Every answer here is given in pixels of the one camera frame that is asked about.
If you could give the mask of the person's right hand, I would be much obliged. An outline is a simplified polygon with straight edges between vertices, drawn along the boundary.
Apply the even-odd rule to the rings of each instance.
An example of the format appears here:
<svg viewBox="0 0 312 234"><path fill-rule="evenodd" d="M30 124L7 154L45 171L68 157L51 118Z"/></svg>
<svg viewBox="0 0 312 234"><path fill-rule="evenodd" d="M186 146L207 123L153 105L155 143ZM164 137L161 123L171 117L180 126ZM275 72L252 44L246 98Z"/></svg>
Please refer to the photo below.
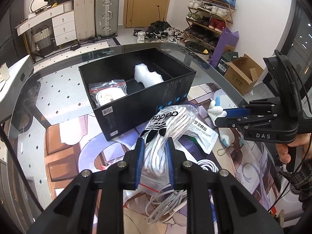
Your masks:
<svg viewBox="0 0 312 234"><path fill-rule="evenodd" d="M302 146L304 150L302 156L304 156L305 153L308 152L306 159L311 160L311 146L308 147L310 137L311 137L311 133L299 134L296 136L296 139L288 145L276 144L276 149L277 149L280 161L283 164L288 164L291 161L291 156L289 154L288 147L297 147L297 146Z"/></svg>

